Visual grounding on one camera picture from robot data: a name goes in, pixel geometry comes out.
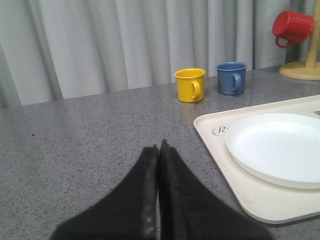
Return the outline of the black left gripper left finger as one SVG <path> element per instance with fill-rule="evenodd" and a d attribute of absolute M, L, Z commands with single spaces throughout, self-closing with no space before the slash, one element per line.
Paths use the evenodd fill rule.
<path fill-rule="evenodd" d="M 59 225 L 52 240 L 155 240 L 156 146 L 145 147 L 126 177 L 98 203 Z"/>

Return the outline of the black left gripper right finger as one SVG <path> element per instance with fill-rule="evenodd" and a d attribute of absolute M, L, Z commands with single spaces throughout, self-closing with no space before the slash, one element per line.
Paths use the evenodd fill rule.
<path fill-rule="evenodd" d="M 263 226 L 211 193 L 163 140 L 159 153 L 160 238 L 162 240 L 268 240 Z"/>

